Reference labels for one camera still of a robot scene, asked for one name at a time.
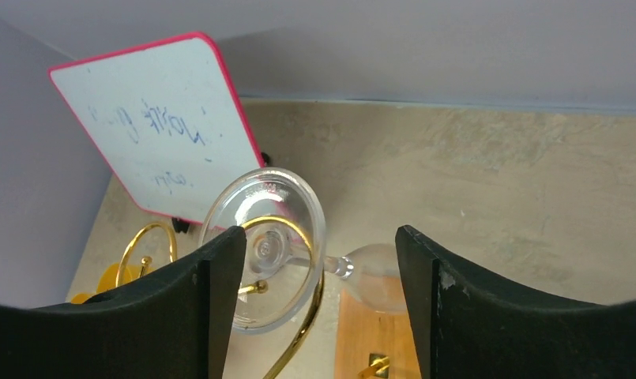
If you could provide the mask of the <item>gold wire wine glass rack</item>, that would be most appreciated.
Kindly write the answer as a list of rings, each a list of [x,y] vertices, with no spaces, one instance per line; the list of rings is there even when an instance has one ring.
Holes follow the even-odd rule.
[[[314,243],[310,242],[307,233],[301,227],[287,218],[282,216],[259,216],[250,221],[240,223],[239,226],[248,230],[252,227],[267,223],[278,223],[281,226],[289,227],[291,231],[294,231],[300,237],[303,244],[307,247],[310,257],[309,260],[288,258],[287,262],[289,264],[310,267],[310,264],[317,263],[317,253],[314,248]],[[169,240],[168,252],[170,261],[173,262],[178,259],[175,232],[171,227],[161,222],[148,223],[136,233],[122,254],[115,274],[114,287],[123,285],[128,260],[136,248],[138,241],[145,233],[157,227],[166,231]],[[318,283],[311,296],[309,310],[302,321],[300,329],[264,378],[276,378],[307,338],[322,304],[325,271],[337,276],[345,283],[349,283],[347,287],[351,294],[355,295],[358,301],[369,306],[376,312],[401,314],[406,311],[407,306],[401,287],[397,249],[394,245],[380,243],[370,244],[353,250],[343,257],[327,256],[323,262],[323,267],[327,269],[323,269],[319,274]],[[252,284],[242,286],[239,289],[238,295],[240,297],[243,295],[262,294],[267,290],[267,282],[257,280]],[[358,373],[358,378],[379,377],[378,375],[384,371],[389,371],[390,367],[390,357],[379,355],[378,357],[374,357],[367,368]]]

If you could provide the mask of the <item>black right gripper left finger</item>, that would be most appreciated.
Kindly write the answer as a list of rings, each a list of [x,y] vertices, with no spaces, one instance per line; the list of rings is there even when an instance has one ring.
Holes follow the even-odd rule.
[[[76,305],[0,305],[0,378],[220,378],[246,236],[193,253]]]

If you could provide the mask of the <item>yellow wine glass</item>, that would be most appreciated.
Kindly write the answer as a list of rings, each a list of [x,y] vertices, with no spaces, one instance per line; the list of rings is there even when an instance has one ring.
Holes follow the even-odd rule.
[[[112,264],[109,266],[100,277],[100,281],[94,292],[76,294],[70,299],[70,302],[73,304],[82,304],[94,295],[98,295],[99,293],[115,288],[118,268],[118,264]],[[145,270],[145,274],[154,270],[151,265],[127,265],[123,270],[122,284],[129,283],[130,281],[139,278],[143,269]]]

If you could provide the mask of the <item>red framed whiteboard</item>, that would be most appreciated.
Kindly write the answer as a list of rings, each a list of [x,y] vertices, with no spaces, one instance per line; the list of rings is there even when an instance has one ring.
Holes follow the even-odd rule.
[[[203,32],[53,66],[52,84],[139,208],[201,223],[263,167],[224,58]]]

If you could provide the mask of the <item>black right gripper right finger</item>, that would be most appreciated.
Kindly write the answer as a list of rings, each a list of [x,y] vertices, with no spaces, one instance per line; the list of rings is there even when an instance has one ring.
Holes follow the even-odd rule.
[[[636,378],[636,299],[539,291],[409,225],[395,246],[422,377]]]

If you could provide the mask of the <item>clear wine glass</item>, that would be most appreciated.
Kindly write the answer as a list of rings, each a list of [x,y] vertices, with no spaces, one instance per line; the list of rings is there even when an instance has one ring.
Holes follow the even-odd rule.
[[[394,246],[374,243],[340,256],[326,252],[326,219],[316,193],[292,171],[262,168],[236,179],[215,200],[199,236],[245,232],[245,260],[232,327],[271,332],[305,306],[319,306],[326,276],[373,311],[407,310]]]

